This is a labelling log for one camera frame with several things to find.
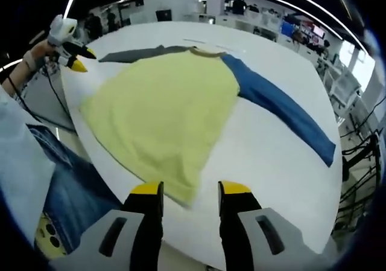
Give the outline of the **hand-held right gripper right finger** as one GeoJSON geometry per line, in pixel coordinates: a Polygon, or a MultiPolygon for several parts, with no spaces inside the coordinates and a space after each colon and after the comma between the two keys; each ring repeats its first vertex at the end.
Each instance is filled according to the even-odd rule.
{"type": "Polygon", "coordinates": [[[218,183],[220,238],[227,270],[305,270],[313,252],[301,231],[263,208],[241,183],[218,183]]]}

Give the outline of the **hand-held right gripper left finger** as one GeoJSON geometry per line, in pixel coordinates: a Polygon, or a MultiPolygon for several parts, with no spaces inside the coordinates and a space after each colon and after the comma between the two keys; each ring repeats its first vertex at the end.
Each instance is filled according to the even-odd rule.
{"type": "Polygon", "coordinates": [[[157,270],[162,219],[163,182],[136,186],[82,235],[71,270],[157,270]]]}

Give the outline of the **person's left hand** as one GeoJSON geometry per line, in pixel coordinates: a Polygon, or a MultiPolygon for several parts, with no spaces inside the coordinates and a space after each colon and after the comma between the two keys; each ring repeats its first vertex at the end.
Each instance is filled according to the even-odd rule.
{"type": "Polygon", "coordinates": [[[27,64],[29,70],[34,72],[38,69],[38,63],[40,63],[45,56],[52,54],[54,50],[55,46],[52,46],[47,39],[44,39],[28,50],[22,60],[27,64]]]}

